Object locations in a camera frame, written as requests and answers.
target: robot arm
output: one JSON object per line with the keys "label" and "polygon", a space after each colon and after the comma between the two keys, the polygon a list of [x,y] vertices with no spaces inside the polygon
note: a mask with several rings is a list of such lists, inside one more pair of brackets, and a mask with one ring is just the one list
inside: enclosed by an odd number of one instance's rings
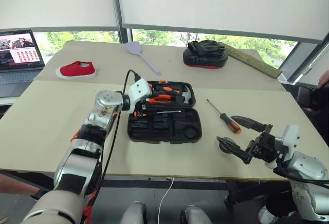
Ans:
{"label": "robot arm", "polygon": [[265,165],[288,178],[294,202],[303,220],[329,222],[329,175],[325,166],[314,157],[296,151],[299,127],[286,126],[281,135],[270,134],[272,125],[261,124],[249,118],[233,116],[240,125],[261,132],[243,151],[233,141],[217,137],[220,148],[233,153],[249,164],[253,157],[265,161]]}
{"label": "robot arm", "polygon": [[132,113],[135,104],[152,94],[148,82],[139,79],[127,95],[101,91],[83,125],[74,136],[55,176],[54,189],[33,206],[23,224],[79,224],[85,207],[84,197],[100,184],[101,154],[104,142],[122,110]]}

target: roller blind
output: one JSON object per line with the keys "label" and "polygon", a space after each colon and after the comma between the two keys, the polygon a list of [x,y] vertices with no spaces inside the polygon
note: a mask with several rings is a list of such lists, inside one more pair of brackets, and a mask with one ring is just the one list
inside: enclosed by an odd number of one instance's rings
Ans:
{"label": "roller blind", "polygon": [[0,29],[117,27],[113,0],[2,0]]}
{"label": "roller blind", "polygon": [[120,0],[123,24],[204,28],[323,40],[329,0]]}

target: spatula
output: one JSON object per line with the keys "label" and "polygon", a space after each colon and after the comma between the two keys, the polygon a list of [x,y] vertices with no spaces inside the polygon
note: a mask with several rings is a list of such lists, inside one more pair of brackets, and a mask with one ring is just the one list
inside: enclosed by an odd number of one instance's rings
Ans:
{"label": "spatula", "polygon": [[128,42],[124,46],[129,53],[140,56],[157,74],[161,75],[160,70],[141,54],[142,45],[139,42]]}

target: red canvas sneaker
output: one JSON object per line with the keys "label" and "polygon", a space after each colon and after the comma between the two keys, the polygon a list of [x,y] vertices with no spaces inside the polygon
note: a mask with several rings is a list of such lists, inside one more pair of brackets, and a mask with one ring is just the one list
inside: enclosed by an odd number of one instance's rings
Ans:
{"label": "red canvas sneaker", "polygon": [[96,71],[92,62],[75,61],[57,68],[56,75],[61,79],[88,79],[96,76]]}

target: tool case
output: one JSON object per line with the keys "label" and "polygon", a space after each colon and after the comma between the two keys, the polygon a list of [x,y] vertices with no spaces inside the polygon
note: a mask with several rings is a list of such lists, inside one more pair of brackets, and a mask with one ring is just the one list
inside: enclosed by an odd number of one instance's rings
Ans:
{"label": "tool case", "polygon": [[148,81],[152,95],[135,105],[129,115],[128,135],[132,141],[194,143],[202,136],[199,114],[192,107],[192,86],[183,82]]}

